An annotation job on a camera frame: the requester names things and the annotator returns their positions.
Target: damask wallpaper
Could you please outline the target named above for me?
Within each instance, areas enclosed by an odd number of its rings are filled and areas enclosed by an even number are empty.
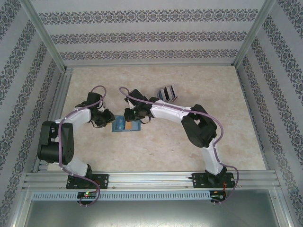
[[[277,0],[237,69],[268,166],[303,226],[303,1]]]
[[[264,0],[33,0],[68,66],[232,63]]]
[[[60,71],[17,0],[0,0],[0,227],[32,170]]]

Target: blue object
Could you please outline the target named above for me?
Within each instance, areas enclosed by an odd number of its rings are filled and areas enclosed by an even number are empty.
[[[122,132],[122,131],[140,131],[141,130],[141,122],[134,121],[129,122],[132,124],[131,129],[125,129],[125,118],[122,115],[115,116],[115,121],[112,123],[112,132]]]

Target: metal frame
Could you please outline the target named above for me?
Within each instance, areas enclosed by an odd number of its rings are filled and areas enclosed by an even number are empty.
[[[142,193],[163,193],[163,192],[205,192],[209,190],[221,190],[222,188],[194,189],[192,180],[189,179],[192,173],[186,172],[125,172],[125,171],[97,171],[95,174],[109,174],[108,189],[102,190],[105,193],[115,192],[142,192]],[[55,192],[57,195],[67,192],[83,192],[85,190],[68,190],[65,188],[67,174],[59,171],[27,173],[18,200],[17,208],[13,216],[11,227],[25,226],[30,204],[35,193]],[[272,204],[281,227],[294,226],[289,210],[284,199],[278,177],[274,170],[240,171],[240,178],[236,190],[269,190]]]
[[[172,62],[164,62],[164,63],[112,63],[112,64],[77,64],[77,65],[68,65],[71,68],[83,68],[83,67],[124,67],[124,66],[132,66],[132,67],[161,67],[161,66],[231,66],[231,63],[172,63]]]
[[[252,24],[250,31],[247,33],[247,36],[244,39],[243,44],[241,45],[234,61],[233,65],[237,69],[241,64],[246,52],[248,51],[250,45],[254,41],[259,29],[262,27],[267,15],[269,14],[271,8],[274,6],[276,0],[265,0],[262,8],[260,9],[254,23]]]
[[[59,82],[58,91],[57,94],[55,95],[54,103],[49,116],[50,121],[59,119],[62,115],[62,111],[64,108],[67,92],[70,87],[71,76],[73,71],[74,69],[67,68],[64,72],[64,76],[61,78],[61,81]]]
[[[34,8],[31,0],[20,0],[20,3],[27,13],[29,19],[35,26],[38,34],[40,35],[42,41],[46,45],[48,51],[50,52],[52,58],[60,69],[60,72],[63,72],[66,68],[61,55],[59,54],[55,44],[53,43],[50,35],[48,34],[41,18],[39,17],[36,9]]]

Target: enclosure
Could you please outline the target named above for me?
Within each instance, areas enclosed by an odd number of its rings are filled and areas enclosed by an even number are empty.
[[[302,0],[0,4],[1,226],[303,225]],[[128,107],[121,86],[150,98],[174,85],[174,105],[203,106],[224,127],[220,160],[240,172],[227,169],[239,180],[232,197],[227,188],[214,206],[222,188],[190,179],[205,173],[203,150],[152,118],[140,131],[74,131],[75,154],[108,175],[98,202],[80,208],[85,190],[66,189],[68,175],[37,150],[42,123],[96,85],[116,116]]]

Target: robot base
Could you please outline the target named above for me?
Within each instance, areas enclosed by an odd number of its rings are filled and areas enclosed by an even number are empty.
[[[222,188],[224,182],[226,183],[226,188],[235,186],[233,174],[227,173],[226,167],[218,175],[213,175],[206,171],[205,173],[193,173],[190,179],[193,180],[194,188]]]
[[[107,189],[108,174],[93,174],[90,165],[88,165],[85,177],[99,184],[100,189]],[[96,189],[96,186],[87,180],[68,175],[66,189]]]

